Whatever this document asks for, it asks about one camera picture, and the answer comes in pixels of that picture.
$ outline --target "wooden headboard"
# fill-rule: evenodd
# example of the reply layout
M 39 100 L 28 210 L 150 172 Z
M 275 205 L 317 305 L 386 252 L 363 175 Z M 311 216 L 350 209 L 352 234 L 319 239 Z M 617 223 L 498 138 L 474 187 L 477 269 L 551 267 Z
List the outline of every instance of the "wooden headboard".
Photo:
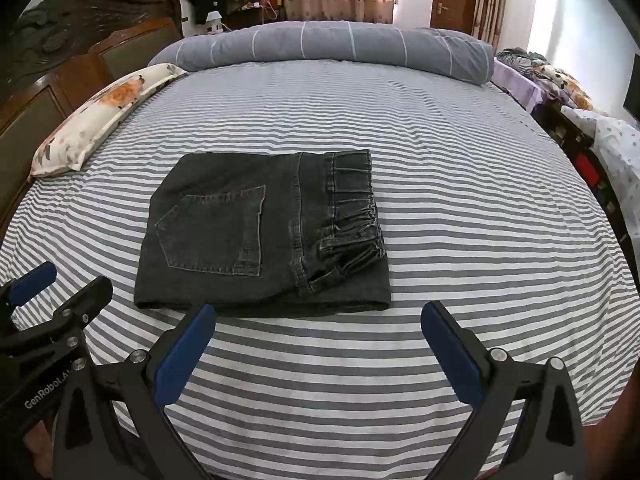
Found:
M 0 103 L 117 30 L 170 18 L 182 36 L 180 0 L 43 0 L 0 44 Z
M 42 141 L 96 92 L 144 68 L 155 54 L 181 37 L 171 18 L 115 31 L 88 54 L 67 60 L 0 108 L 0 244 L 31 187 L 31 159 Z

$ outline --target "red object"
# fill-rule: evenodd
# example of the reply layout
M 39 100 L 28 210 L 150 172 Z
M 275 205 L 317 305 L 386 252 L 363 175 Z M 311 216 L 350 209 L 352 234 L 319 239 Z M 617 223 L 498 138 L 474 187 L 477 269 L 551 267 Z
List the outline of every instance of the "red object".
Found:
M 589 162 L 589 159 L 585 157 L 582 153 L 579 153 L 578 156 L 575 157 L 574 165 L 580 173 L 584 180 L 587 181 L 590 187 L 596 187 L 596 184 L 600 180 L 600 175 L 598 171 L 593 167 L 593 164 Z

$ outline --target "folded jeans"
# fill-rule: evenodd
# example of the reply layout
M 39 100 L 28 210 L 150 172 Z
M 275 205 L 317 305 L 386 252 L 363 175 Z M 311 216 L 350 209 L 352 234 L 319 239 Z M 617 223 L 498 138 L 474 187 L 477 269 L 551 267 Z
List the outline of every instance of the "folded jeans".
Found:
M 251 316 L 386 308 L 370 168 L 368 150 L 185 155 L 151 198 L 135 303 Z

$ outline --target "metal screw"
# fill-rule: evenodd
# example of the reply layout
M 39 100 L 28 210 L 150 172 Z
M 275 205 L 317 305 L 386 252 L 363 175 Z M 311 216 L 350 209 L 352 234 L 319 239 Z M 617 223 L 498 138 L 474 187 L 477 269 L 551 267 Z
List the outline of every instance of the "metal screw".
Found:
M 564 363 L 562 359 L 559 357 L 552 357 L 550 360 L 551 366 L 556 370 L 562 370 L 564 368 Z
M 507 354 L 507 352 L 505 352 L 502 348 L 493 348 L 489 354 L 491 354 L 491 357 L 494 358 L 495 361 L 506 361 L 507 357 L 509 357 L 509 355 Z
M 73 361 L 71 363 L 71 367 L 73 370 L 75 370 L 76 372 L 78 370 L 82 370 L 84 368 L 84 366 L 86 365 L 86 361 L 84 360 L 84 357 L 81 357 L 79 359 L 76 359 L 75 361 Z
M 146 352 L 144 350 L 134 350 L 131 352 L 129 359 L 132 363 L 141 363 L 146 359 Z

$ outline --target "gray and white striped sheet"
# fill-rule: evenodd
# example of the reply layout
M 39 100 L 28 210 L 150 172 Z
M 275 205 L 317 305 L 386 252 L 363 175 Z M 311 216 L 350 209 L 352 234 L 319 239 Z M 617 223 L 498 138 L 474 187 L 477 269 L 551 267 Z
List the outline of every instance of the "gray and white striped sheet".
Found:
M 58 280 L 29 326 L 99 274 L 111 304 L 86 328 L 98 363 L 148 348 L 181 314 L 132 304 L 151 194 L 197 151 L 369 148 L 393 305 L 321 319 L 220 319 L 166 412 L 231 479 L 420 479 L 468 417 L 422 338 L 441 300 L 487 347 L 558 355 L 584 422 L 638 358 L 640 302 L 602 210 L 561 150 L 493 86 L 330 60 L 193 73 L 153 96 L 74 174 L 37 181 L 0 250 L 0 280 L 44 260 Z M 513 434 L 514 404 L 485 467 Z M 117 406 L 123 423 L 127 413 Z

